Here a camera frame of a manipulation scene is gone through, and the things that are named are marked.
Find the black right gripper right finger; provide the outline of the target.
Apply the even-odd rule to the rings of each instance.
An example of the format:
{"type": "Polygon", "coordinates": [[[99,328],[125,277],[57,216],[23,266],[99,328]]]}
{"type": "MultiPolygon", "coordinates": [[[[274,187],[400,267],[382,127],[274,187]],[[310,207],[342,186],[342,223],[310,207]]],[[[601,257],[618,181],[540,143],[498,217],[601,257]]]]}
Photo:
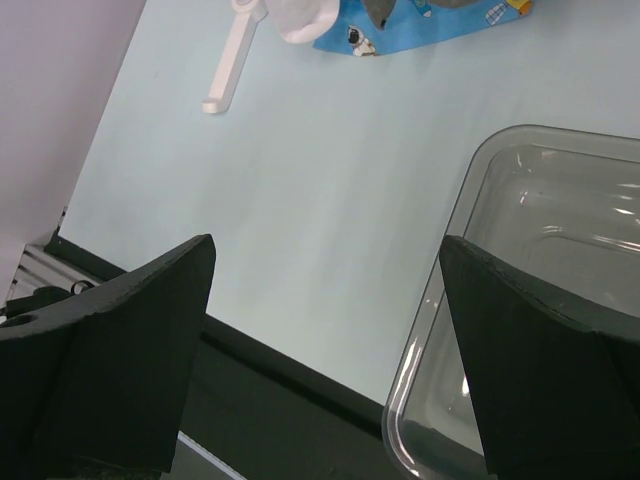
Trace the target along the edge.
{"type": "Polygon", "coordinates": [[[489,473],[639,475],[639,320],[459,236],[439,263],[489,473]]]}

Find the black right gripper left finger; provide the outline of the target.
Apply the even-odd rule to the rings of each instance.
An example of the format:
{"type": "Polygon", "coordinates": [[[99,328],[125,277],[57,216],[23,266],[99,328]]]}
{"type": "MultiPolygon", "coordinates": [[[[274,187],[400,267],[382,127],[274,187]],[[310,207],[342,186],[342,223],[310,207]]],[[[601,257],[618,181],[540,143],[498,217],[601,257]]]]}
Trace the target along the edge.
{"type": "Polygon", "coordinates": [[[198,235],[1,326],[5,474],[171,469],[216,261],[198,235]]]}

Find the grey sock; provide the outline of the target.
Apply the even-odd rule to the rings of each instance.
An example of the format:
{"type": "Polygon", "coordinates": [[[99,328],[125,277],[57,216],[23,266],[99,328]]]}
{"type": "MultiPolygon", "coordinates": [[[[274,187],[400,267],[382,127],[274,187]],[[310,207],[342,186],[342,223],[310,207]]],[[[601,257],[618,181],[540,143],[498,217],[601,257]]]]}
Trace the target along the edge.
{"type": "Polygon", "coordinates": [[[374,27],[383,31],[394,10],[396,0],[362,0],[361,3],[374,27]]]}

